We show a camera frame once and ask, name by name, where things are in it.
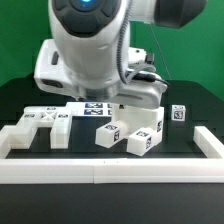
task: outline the black and white pattern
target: black and white pattern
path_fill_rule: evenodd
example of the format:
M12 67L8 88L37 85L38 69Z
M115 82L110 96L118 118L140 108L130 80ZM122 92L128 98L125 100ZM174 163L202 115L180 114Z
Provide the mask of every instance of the black and white pattern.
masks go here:
M147 137L149 134L143 131L139 131L136 135L140 136L140 137Z
M162 130L162 124L163 124L162 121L160 121L160 122L158 123L158 126L157 126L157 132L160 132L160 131Z
M56 107L48 107L47 110L56 110Z
M102 103L86 103L85 108L90 108L90 109L100 109L103 108L103 104Z
M147 139L147 142L146 142L146 150L149 150L150 147L152 145L152 137L148 138Z
M118 141L120 138L120 131L116 131L114 134L114 142Z
M58 118L68 118L68 114L59 114Z
M89 109L84 111L84 115L88 116L101 116L103 115L103 110L94 110L94 109Z
M108 130L111 130L111 131L114 131L114 130L118 129L118 127L113 126L113 125L107 125L105 128L108 129Z
M184 112L183 111L174 111L174 119L182 120L183 118L184 118Z
M34 118L35 114L26 114L24 117L25 118Z

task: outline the black table surface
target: black table surface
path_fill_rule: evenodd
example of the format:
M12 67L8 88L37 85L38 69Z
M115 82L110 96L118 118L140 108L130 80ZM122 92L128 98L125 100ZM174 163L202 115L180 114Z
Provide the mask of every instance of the black table surface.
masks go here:
M0 129L15 125L26 106L65 106L74 101L40 91L31 77L0 87L0 100ZM185 122L171 121L174 104L186 106ZM163 142L144 158L205 158L192 141L199 125L224 141L224 103L201 85L171 81L161 106ZM11 150L7 158L140 159L125 153L125 140L110 150L93 144L95 129L106 122L108 118L74 118L69 149L57 152L49 149L49 129L39 129L30 150ZM223 223L223 209L224 184L0 185L0 223L210 224Z

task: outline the green backdrop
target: green backdrop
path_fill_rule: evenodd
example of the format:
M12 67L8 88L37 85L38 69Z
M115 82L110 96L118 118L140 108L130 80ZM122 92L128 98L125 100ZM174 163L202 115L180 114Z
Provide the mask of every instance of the green backdrop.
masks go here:
M224 1L180 30L153 26L173 80L196 81L224 100ZM132 23L131 45L155 53L158 73L169 79L149 27ZM44 39L51 38L47 0L0 0L0 86L34 71Z

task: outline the cube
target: cube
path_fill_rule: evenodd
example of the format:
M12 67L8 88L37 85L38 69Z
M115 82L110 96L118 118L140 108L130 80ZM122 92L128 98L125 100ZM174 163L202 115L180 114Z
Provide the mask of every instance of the cube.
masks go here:
M171 120L185 121L186 107L183 105L172 105Z
M141 128L128 138L127 152L143 156L154 146L155 131L151 128Z
M111 148L122 140L127 133L128 127L124 122L110 122L96 130L95 143L105 148Z

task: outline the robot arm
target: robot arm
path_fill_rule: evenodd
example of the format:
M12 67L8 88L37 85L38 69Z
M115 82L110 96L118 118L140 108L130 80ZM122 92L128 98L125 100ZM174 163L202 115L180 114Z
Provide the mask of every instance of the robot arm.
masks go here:
M144 50L129 48L129 21L179 28L205 4L206 0L49 0L54 40L41 49L35 80L48 92L158 108L167 85L155 81L161 78L145 63ZM59 59L53 65L55 54ZM131 61L140 66L130 69ZM133 80L137 74L151 75L155 82Z

